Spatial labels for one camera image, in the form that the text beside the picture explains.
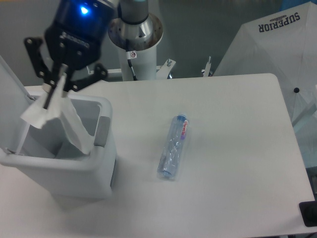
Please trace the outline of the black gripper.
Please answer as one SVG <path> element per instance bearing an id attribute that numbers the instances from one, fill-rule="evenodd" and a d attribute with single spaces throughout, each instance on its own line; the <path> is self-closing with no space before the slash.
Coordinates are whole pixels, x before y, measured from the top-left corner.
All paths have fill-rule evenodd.
<path id="1" fill-rule="evenodd" d="M 78 92 L 107 78 L 108 71 L 97 63 L 93 74 L 72 79 L 75 70 L 81 70 L 101 57 L 102 42 L 115 11 L 115 0 L 61 0 L 52 24 L 45 31 L 46 45 L 53 60 L 52 70 L 41 55 L 44 40 L 41 37 L 24 39 L 35 74 L 43 79 L 43 85 L 48 89 L 44 109 L 48 109 L 63 71 L 66 71 L 65 92 Z"/>

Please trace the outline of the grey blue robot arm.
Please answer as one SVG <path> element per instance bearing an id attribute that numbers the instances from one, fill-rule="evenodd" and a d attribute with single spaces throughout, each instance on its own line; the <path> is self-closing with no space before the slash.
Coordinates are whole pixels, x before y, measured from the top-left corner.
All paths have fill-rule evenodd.
<path id="1" fill-rule="evenodd" d="M 60 72 L 66 66 L 62 93 L 80 91 L 108 76 L 99 63 L 105 37 L 117 47 L 125 81 L 157 77 L 157 45 L 161 21 L 146 0 L 62 0 L 43 37 L 24 40 L 36 75 L 43 79 L 47 109 Z"/>

